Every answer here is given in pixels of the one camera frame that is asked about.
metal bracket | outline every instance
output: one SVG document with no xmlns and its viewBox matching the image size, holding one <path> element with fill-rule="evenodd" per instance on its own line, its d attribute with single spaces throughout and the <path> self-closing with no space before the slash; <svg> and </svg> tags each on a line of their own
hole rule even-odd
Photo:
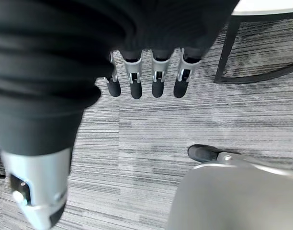
<svg viewBox="0 0 293 230">
<path fill-rule="evenodd" d="M 113 64 L 113 67 L 114 67 L 114 68 L 113 68 L 113 72 L 112 72 L 113 82 L 116 83 L 116 82 L 118 81 L 116 63 L 115 63 L 115 61 L 114 61 L 113 53 L 112 53 L 112 52 L 110 52 L 109 56 L 110 56 L 110 60 L 109 60 L 109 62 L 112 63 L 112 64 Z M 104 80 L 106 81 L 106 83 L 109 83 L 107 77 L 104 77 Z"/>
<path fill-rule="evenodd" d="M 197 63 L 186 62 L 184 60 L 184 49 L 182 49 L 181 59 L 180 59 L 180 63 L 179 63 L 178 71 L 177 71 L 177 80 L 182 81 L 182 77 L 183 77 L 185 70 L 189 70 L 190 72 L 189 72 L 189 75 L 186 79 L 186 82 L 189 82 L 192 77 L 192 74 L 194 73 L 196 68 L 199 66 L 199 64 L 200 64 L 200 62 L 197 62 Z"/>
<path fill-rule="evenodd" d="M 153 82 L 157 82 L 156 75 L 158 74 L 158 72 L 162 72 L 160 82 L 165 81 L 169 64 L 170 64 L 170 58 L 165 61 L 157 61 L 154 59 L 154 57 L 152 57 Z"/>
<path fill-rule="evenodd" d="M 220 164 L 226 166 L 234 166 L 239 168 L 256 168 L 273 174 L 293 177 L 293 173 L 291 171 L 273 168 L 269 163 L 240 154 L 221 152 L 217 158 L 217 161 Z"/>
<path fill-rule="evenodd" d="M 133 84 L 133 79 L 132 79 L 132 74 L 136 73 L 137 74 L 137 83 L 141 82 L 141 75 L 142 75 L 142 57 L 137 61 L 137 62 L 127 62 L 125 60 L 125 69 L 127 72 L 127 76 L 129 79 L 129 82 Z"/>
</svg>

black sleeve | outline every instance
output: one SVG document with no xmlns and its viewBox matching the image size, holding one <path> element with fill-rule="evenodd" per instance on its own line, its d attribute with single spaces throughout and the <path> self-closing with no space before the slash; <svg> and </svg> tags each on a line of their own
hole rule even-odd
<svg viewBox="0 0 293 230">
<path fill-rule="evenodd" d="M 72 147 L 114 49 L 208 49 L 237 0 L 0 0 L 0 149 Z"/>
</svg>

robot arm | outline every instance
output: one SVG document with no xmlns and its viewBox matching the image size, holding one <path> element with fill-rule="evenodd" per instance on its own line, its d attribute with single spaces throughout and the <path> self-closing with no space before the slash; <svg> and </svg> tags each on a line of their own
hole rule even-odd
<svg viewBox="0 0 293 230">
<path fill-rule="evenodd" d="M 96 78 L 112 75 L 109 52 L 207 51 L 236 3 L 0 1 L 0 154 L 36 229 L 54 226 L 65 208 L 76 133 L 101 95 Z"/>
</svg>

gray carpet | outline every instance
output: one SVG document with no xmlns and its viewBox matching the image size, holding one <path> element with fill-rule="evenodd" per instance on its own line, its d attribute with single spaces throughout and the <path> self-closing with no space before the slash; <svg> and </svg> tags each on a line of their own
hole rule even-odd
<svg viewBox="0 0 293 230">
<path fill-rule="evenodd" d="M 122 94 L 111 97 L 98 79 L 102 97 L 87 109 L 79 129 L 68 203 L 55 230 L 164 229 L 179 182 L 197 164 L 186 154 L 194 143 L 293 170 L 293 73 L 256 84 L 213 84 L 224 37 L 223 31 L 181 99 L 173 96 L 179 50 L 161 98 L 151 94 L 151 56 L 143 54 L 140 100 L 131 97 L 115 52 Z M 227 75 L 261 73 L 290 62 L 293 20 L 244 23 Z M 12 201 L 7 180 L 0 180 L 0 229 L 32 229 Z"/>
</svg>

white tabletop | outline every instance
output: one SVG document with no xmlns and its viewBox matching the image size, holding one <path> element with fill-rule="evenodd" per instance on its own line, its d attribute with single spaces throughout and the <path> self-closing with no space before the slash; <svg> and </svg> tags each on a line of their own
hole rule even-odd
<svg viewBox="0 0 293 230">
<path fill-rule="evenodd" d="M 265 15 L 293 12 L 293 0 L 240 0 L 232 15 Z"/>
</svg>

